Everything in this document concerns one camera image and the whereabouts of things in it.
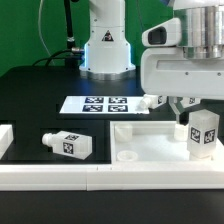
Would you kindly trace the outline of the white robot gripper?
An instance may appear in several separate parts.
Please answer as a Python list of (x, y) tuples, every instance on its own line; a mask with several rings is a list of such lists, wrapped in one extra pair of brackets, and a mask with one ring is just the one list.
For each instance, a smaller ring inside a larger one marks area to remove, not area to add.
[(224, 100), (224, 58), (188, 60), (180, 48), (149, 48), (140, 66), (141, 87), (150, 95), (171, 96), (176, 122), (187, 125), (182, 97)]

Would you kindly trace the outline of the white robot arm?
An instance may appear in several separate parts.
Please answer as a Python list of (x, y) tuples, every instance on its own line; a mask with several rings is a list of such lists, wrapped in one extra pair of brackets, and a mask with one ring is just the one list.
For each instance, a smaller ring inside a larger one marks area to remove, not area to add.
[(119, 80), (140, 72), (144, 93), (224, 100), (224, 0), (88, 0), (80, 74)]

